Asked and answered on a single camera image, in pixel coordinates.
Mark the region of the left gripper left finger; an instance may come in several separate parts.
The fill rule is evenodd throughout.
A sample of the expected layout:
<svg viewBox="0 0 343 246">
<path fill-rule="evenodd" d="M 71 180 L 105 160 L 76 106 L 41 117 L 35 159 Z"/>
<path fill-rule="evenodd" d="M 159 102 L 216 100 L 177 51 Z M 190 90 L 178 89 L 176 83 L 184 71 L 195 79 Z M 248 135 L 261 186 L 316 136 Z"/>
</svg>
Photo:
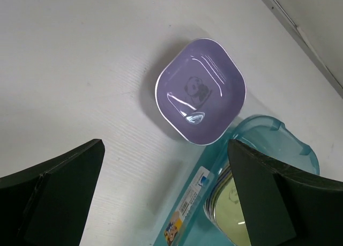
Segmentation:
<svg viewBox="0 0 343 246">
<path fill-rule="evenodd" d="M 1 177 L 1 245 L 79 245 L 104 155 L 92 139 Z"/>
</svg>

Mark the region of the green square plate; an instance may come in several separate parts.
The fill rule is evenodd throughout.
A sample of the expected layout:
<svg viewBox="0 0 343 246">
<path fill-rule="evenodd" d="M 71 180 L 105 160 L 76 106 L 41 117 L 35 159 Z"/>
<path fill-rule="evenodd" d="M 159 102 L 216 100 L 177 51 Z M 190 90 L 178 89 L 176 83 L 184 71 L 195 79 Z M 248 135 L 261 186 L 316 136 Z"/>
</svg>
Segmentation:
<svg viewBox="0 0 343 246">
<path fill-rule="evenodd" d="M 214 208 L 215 223 L 235 245 L 251 245 L 234 179 L 219 194 Z"/>
</svg>

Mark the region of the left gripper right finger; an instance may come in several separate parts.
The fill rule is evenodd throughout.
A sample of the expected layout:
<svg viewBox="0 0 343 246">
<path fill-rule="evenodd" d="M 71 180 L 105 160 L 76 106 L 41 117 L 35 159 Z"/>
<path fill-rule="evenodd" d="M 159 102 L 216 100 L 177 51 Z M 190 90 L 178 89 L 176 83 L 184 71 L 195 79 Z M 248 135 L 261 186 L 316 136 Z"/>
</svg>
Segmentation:
<svg viewBox="0 0 343 246">
<path fill-rule="evenodd" d="M 342 182 L 236 139 L 228 159 L 252 245 L 342 245 Z"/>
</svg>

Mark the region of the purple square plate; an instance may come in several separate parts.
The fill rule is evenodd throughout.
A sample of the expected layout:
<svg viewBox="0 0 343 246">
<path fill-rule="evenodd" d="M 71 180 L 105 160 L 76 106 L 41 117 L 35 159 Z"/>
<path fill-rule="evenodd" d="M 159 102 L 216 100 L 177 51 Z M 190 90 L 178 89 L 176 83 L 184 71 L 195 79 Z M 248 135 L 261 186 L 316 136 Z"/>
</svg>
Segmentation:
<svg viewBox="0 0 343 246">
<path fill-rule="evenodd" d="M 190 42 L 160 73 L 156 105 L 187 141 L 210 145 L 241 112 L 247 94 L 244 78 L 224 47 L 200 38 Z"/>
</svg>

